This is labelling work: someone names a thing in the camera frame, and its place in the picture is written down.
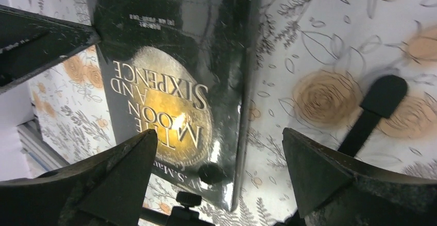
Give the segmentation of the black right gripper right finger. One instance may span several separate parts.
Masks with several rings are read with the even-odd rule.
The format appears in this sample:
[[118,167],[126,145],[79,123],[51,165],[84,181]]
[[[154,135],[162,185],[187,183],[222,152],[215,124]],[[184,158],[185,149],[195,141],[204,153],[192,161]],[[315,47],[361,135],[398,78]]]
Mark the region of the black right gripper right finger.
[[291,128],[283,151],[307,225],[436,225],[436,180],[361,162]]

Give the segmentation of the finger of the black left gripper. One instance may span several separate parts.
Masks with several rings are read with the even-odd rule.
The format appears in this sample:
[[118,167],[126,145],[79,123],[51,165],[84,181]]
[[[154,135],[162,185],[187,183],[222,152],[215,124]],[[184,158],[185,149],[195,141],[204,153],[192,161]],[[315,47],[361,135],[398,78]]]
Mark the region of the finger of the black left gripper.
[[91,26],[1,6],[1,93],[99,42]]

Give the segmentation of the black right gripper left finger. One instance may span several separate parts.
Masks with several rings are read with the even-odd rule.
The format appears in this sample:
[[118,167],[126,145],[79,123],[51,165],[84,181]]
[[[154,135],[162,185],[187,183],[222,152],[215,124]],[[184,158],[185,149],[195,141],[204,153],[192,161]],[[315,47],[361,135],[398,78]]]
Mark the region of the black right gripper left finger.
[[137,225],[157,152],[146,130],[36,178],[1,182],[1,225]]

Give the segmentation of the black notebook gold emblem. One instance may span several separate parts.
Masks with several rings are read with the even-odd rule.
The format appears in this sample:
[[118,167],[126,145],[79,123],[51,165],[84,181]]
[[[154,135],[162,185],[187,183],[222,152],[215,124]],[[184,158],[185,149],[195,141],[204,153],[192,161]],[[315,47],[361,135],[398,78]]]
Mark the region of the black notebook gold emblem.
[[154,130],[154,175],[235,210],[259,0],[88,1],[116,142]]

